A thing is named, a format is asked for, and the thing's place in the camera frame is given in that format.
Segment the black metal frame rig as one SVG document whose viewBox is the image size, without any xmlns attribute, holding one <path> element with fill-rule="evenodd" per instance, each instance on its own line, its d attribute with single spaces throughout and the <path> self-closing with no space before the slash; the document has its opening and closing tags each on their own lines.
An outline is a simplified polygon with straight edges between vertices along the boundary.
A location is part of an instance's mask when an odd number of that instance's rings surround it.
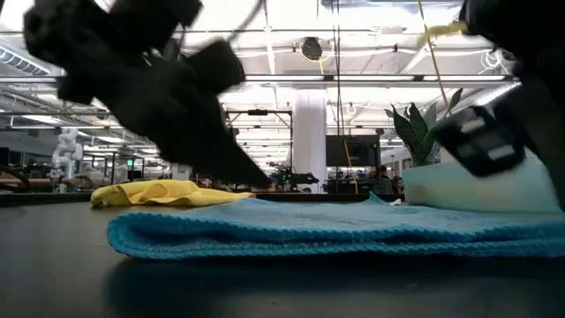
<svg viewBox="0 0 565 318">
<path fill-rule="evenodd" d="M 292 168 L 291 110 L 227 110 L 225 124 L 236 143 L 266 173 Z"/>
</svg>

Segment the white building pillar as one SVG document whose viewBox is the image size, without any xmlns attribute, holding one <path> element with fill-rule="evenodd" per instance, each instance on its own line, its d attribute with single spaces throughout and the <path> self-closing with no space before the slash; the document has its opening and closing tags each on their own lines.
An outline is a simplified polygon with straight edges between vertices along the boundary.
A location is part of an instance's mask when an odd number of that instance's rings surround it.
<svg viewBox="0 0 565 318">
<path fill-rule="evenodd" d="M 293 105 L 293 166 L 296 173 L 312 173 L 317 184 L 299 184 L 311 193 L 321 193 L 327 176 L 327 106 L 322 90 L 298 90 Z"/>
</svg>

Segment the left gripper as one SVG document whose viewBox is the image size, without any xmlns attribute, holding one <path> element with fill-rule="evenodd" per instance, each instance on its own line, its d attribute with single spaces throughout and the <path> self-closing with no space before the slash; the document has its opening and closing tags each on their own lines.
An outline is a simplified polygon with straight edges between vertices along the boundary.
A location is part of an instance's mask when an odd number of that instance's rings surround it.
<svg viewBox="0 0 565 318">
<path fill-rule="evenodd" d="M 150 57 L 137 65 L 68 72 L 59 97 L 101 101 L 128 130 L 149 138 L 163 159 L 223 182 L 267 187 L 269 178 L 221 129 L 214 85 L 192 63 Z"/>
</svg>

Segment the person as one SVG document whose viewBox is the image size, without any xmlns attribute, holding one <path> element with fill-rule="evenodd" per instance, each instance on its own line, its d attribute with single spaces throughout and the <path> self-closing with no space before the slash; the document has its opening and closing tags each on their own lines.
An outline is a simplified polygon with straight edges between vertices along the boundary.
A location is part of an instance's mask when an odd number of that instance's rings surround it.
<svg viewBox="0 0 565 318">
<path fill-rule="evenodd" d="M 380 194 L 393 194 L 394 188 L 391 179 L 387 174 L 387 167 L 381 165 L 378 172 L 379 192 Z"/>
</svg>

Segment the blue microfiber towel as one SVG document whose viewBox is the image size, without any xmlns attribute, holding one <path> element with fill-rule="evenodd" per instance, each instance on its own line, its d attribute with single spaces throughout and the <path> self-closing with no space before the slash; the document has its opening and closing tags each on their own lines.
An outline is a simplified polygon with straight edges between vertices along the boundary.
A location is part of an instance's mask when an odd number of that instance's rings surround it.
<svg viewBox="0 0 565 318">
<path fill-rule="evenodd" d="M 182 213 L 131 212 L 110 220 L 119 253 L 155 260 L 377 253 L 565 257 L 563 213 L 494 213 L 358 203 L 243 199 Z"/>
</svg>

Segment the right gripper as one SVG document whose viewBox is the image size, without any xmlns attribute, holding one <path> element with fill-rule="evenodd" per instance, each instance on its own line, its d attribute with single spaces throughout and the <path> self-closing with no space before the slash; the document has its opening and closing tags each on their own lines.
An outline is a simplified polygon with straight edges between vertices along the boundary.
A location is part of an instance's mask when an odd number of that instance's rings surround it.
<svg viewBox="0 0 565 318">
<path fill-rule="evenodd" d="M 546 166 L 565 210 L 565 113 L 526 59 L 518 59 L 513 72 L 521 85 L 508 95 L 509 112 L 525 131 L 530 150 Z"/>
</svg>

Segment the yellow microfiber towel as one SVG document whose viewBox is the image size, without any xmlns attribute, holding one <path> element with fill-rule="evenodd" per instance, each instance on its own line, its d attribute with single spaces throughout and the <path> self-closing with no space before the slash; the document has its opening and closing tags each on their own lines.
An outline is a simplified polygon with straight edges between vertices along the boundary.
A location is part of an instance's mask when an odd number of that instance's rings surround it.
<svg viewBox="0 0 565 318">
<path fill-rule="evenodd" d="M 233 193 L 198 187 L 188 180 L 157 179 L 100 187 L 90 203 L 100 206 L 163 205 L 206 207 L 255 198 L 254 193 Z"/>
</svg>

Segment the green snake plant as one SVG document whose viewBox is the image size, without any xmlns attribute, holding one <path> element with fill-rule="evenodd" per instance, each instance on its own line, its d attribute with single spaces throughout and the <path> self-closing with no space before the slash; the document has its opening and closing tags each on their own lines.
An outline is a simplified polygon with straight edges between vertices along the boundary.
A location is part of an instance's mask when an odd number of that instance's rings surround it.
<svg viewBox="0 0 565 318">
<path fill-rule="evenodd" d="M 392 105 L 391 110 L 385 110 L 385 113 L 393 120 L 396 134 L 408 148 L 412 165 L 430 165 L 439 151 L 435 128 L 438 123 L 436 104 L 432 104 L 424 115 L 414 103 L 408 111 L 407 116 L 400 115 Z"/>
</svg>

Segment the teal translucent plastic bin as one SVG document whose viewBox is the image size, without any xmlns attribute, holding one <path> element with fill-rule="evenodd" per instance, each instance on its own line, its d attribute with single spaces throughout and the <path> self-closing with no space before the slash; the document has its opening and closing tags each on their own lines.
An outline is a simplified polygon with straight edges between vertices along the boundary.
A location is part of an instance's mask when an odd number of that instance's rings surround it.
<svg viewBox="0 0 565 318">
<path fill-rule="evenodd" d="M 405 170 L 405 199 L 412 205 L 479 212 L 559 213 L 543 163 L 528 156 L 513 170 L 486 178 L 453 161 Z"/>
</svg>

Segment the black monitor screen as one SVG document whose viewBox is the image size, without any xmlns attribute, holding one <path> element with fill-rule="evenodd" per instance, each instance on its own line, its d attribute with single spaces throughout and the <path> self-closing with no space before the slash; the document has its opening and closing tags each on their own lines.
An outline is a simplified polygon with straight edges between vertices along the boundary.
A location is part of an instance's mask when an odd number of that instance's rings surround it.
<svg viewBox="0 0 565 318">
<path fill-rule="evenodd" d="M 326 165 L 339 167 L 375 166 L 380 160 L 376 135 L 327 135 Z"/>
</svg>

